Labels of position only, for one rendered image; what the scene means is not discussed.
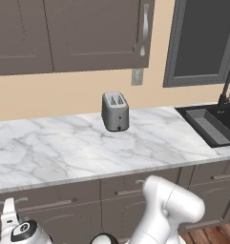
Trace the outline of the brown drawer front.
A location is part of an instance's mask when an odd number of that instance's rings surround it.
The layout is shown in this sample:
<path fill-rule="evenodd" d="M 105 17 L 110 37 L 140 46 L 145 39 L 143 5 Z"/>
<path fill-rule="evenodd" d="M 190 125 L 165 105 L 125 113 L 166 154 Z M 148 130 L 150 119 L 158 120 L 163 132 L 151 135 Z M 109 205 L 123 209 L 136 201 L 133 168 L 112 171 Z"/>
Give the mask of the brown drawer front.
<path fill-rule="evenodd" d="M 230 160 L 200 164 L 194 168 L 192 185 L 230 179 Z"/>
<path fill-rule="evenodd" d="M 16 208 L 20 212 L 47 209 L 67 205 L 84 205 L 96 219 L 100 217 L 100 181 L 91 180 L 49 186 L 11 193 L 0 193 L 0 201 L 13 197 L 27 197 L 28 201 L 20 202 Z"/>
<path fill-rule="evenodd" d="M 147 173 L 135 173 L 110 177 L 101 180 L 101 198 L 110 199 L 119 196 L 142 193 L 142 184 L 136 184 L 138 179 L 146 179 L 150 175 L 161 176 L 171 182 L 178 181 L 179 168 L 153 171 Z"/>

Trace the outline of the grey toaster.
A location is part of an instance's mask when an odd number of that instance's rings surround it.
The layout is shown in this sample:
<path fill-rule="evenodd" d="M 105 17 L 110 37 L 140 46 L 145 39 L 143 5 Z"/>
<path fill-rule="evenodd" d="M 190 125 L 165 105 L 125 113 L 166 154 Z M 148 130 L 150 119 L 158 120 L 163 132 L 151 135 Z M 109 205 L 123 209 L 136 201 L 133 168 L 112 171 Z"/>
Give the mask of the grey toaster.
<path fill-rule="evenodd" d="M 101 116 L 109 132 L 122 132 L 129 128 L 129 106 L 121 92 L 110 91 L 102 95 Z"/>

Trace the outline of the brown upper cupboard door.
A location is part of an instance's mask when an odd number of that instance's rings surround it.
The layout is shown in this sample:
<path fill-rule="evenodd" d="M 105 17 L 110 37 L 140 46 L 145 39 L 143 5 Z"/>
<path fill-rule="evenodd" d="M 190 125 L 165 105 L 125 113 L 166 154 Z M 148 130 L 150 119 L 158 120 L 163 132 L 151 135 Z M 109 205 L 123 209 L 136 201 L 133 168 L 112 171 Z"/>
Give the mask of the brown upper cupboard door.
<path fill-rule="evenodd" d="M 52 72 L 43 0 L 0 0 L 0 75 Z"/>
<path fill-rule="evenodd" d="M 103 71 L 149 66 L 156 0 L 44 0 L 53 70 Z M 150 5 L 140 56 L 144 4 Z"/>

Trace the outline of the brown cupboard door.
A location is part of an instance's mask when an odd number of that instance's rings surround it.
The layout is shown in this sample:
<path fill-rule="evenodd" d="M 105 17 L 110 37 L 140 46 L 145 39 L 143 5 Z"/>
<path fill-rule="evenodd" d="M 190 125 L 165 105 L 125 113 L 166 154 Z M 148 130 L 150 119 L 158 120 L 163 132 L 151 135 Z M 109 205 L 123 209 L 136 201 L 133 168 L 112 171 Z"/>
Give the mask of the brown cupboard door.
<path fill-rule="evenodd" d="M 52 72 L 43 0 L 0 0 L 0 75 Z"/>
<path fill-rule="evenodd" d="M 213 183 L 193 185 L 188 188 L 199 196 L 205 204 L 203 218 L 195 223 L 184 223 L 179 226 L 180 234 L 204 227 L 219 225 L 226 217 L 230 207 L 230 179 Z"/>
<path fill-rule="evenodd" d="M 128 239 L 136 229 L 144 210 L 145 200 L 141 194 L 103 200 L 103 231 L 114 235 L 119 242 Z"/>
<path fill-rule="evenodd" d="M 44 0 L 53 70 L 103 71 L 149 66 L 156 0 Z M 144 4 L 150 5 L 140 56 Z"/>
<path fill-rule="evenodd" d="M 53 239 L 53 244 L 88 244 L 101 231 L 99 201 L 61 204 L 18 210 L 24 220 L 35 220 Z"/>

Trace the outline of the brown lower cupboard door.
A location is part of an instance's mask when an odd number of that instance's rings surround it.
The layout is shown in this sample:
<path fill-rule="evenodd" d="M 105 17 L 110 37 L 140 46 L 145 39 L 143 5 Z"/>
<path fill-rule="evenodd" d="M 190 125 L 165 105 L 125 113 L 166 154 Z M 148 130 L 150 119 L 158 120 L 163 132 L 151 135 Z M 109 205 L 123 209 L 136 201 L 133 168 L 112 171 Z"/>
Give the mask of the brown lower cupboard door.
<path fill-rule="evenodd" d="M 136 229 L 144 210 L 145 200 L 141 194 L 103 200 L 103 231 L 114 235 L 119 242 L 128 239 Z"/>
<path fill-rule="evenodd" d="M 101 231 L 99 201 L 61 204 L 18 210 L 24 220 L 35 220 L 53 239 L 53 244 L 88 244 Z"/>
<path fill-rule="evenodd" d="M 180 234 L 204 227 L 219 225 L 226 217 L 230 207 L 230 179 L 213 183 L 193 185 L 188 188 L 199 196 L 205 204 L 203 218 L 195 223 L 184 223 L 179 226 Z"/>

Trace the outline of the black sink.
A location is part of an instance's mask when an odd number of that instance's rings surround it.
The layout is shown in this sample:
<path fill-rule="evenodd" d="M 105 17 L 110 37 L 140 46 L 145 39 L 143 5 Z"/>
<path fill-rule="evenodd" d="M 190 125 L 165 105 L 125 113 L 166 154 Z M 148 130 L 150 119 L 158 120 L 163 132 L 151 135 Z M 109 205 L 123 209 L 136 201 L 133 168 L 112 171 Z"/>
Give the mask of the black sink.
<path fill-rule="evenodd" d="M 177 112 L 211 148 L 230 146 L 230 104 L 181 107 Z"/>

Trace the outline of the black tap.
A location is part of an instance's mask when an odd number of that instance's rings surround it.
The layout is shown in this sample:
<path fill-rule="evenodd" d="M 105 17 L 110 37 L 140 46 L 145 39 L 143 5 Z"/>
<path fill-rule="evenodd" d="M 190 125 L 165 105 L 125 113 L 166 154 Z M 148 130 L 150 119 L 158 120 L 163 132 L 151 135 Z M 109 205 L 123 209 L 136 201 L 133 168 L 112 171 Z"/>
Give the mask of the black tap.
<path fill-rule="evenodd" d="M 220 98 L 219 98 L 219 102 L 218 102 L 219 106 L 222 106 L 229 101 L 229 99 L 226 97 L 226 93 L 227 93 L 229 84 L 230 84 L 230 70 L 227 74 L 227 78 L 226 78 L 226 81 L 224 83 L 223 91 L 222 91 L 222 94 L 220 95 Z"/>

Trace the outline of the grey framed window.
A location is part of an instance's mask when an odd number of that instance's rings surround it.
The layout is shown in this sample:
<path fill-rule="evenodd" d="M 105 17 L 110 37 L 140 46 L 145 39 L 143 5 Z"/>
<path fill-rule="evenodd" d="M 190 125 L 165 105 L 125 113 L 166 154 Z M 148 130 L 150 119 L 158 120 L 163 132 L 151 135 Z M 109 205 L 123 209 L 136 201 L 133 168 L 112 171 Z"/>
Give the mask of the grey framed window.
<path fill-rule="evenodd" d="M 176 0 L 163 86 L 222 84 L 230 69 L 230 0 Z"/>

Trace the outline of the grey wall socket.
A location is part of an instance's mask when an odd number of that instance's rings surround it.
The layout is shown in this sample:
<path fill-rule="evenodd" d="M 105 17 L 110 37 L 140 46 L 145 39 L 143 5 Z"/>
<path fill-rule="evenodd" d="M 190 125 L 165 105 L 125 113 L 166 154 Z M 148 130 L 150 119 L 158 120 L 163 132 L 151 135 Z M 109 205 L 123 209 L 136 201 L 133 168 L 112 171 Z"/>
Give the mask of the grey wall socket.
<path fill-rule="evenodd" d="M 143 84 L 143 69 L 132 69 L 132 85 L 140 86 Z"/>

